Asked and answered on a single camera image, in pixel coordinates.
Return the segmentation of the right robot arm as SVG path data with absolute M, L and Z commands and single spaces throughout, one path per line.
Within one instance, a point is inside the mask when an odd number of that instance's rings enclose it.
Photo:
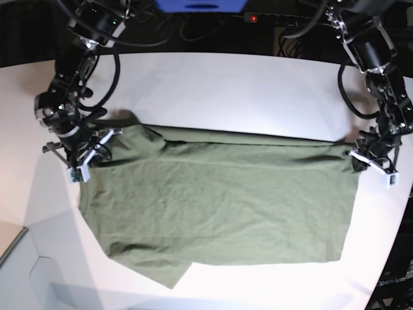
M 86 183 L 91 167 L 112 159 L 106 144 L 123 132 L 120 128 L 93 124 L 107 113 L 104 105 L 119 83 L 121 64 L 117 46 L 144 47 L 119 36 L 129 20 L 148 16 L 165 22 L 166 16 L 158 9 L 140 8 L 136 1 L 81 1 L 72 5 L 69 1 L 57 1 L 56 4 L 69 17 L 68 29 L 74 37 L 56 59 L 55 74 L 47 90 L 36 96 L 34 116 L 59 139 L 43 146 L 43 152 L 53 152 L 66 165 L 72 183 Z M 106 48 L 114 57 L 112 84 L 98 103 L 86 106 L 82 100 L 94 94 L 87 86 L 88 80 Z

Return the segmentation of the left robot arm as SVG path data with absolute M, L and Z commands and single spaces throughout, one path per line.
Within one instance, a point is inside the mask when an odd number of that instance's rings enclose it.
M 299 38 L 315 27 L 322 17 L 326 17 L 328 25 L 335 29 L 348 56 L 337 75 L 341 97 L 357 117 L 376 122 L 369 131 L 360 131 L 349 154 L 355 171 L 371 167 L 380 173 L 387 187 L 396 185 L 399 180 L 396 163 L 401 138 L 412 133 L 412 102 L 395 62 L 396 47 L 380 19 L 392 3 L 320 1 L 310 21 L 281 35 L 284 39 Z M 367 90 L 378 103 L 377 112 L 364 114 L 349 100 L 343 87 L 343 73 L 350 65 L 365 75 Z

